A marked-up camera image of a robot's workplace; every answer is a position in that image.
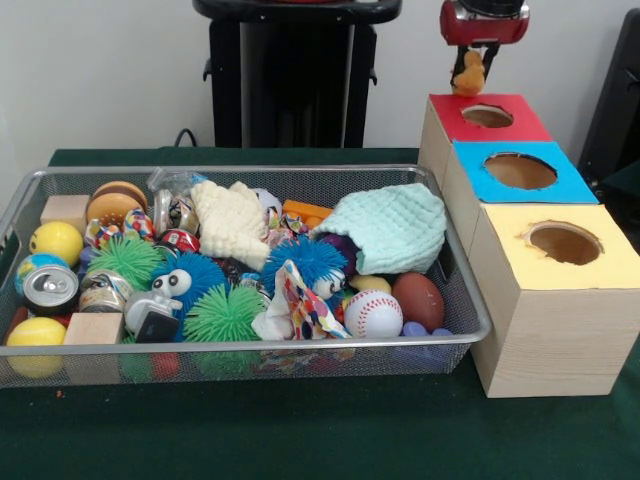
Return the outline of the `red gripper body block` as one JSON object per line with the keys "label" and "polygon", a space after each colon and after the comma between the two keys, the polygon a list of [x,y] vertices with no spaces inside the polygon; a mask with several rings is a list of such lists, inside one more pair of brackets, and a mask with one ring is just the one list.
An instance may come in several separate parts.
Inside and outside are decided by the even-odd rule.
{"label": "red gripper body block", "polygon": [[519,42],[529,26],[527,1],[444,1],[440,31],[450,46]]}

